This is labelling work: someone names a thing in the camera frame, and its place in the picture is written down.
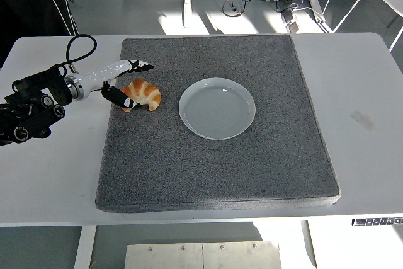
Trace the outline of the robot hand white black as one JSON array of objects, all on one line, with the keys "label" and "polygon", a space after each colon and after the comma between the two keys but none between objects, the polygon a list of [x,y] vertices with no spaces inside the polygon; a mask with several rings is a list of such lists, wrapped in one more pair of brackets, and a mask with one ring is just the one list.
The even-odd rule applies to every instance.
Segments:
[{"label": "robot hand white black", "polygon": [[141,60],[120,60],[87,75],[80,75],[77,77],[79,92],[76,100],[83,100],[91,92],[100,90],[103,97],[113,104],[122,108],[135,108],[137,103],[116,87],[111,86],[110,81],[125,73],[148,71],[153,68],[152,64]]}]

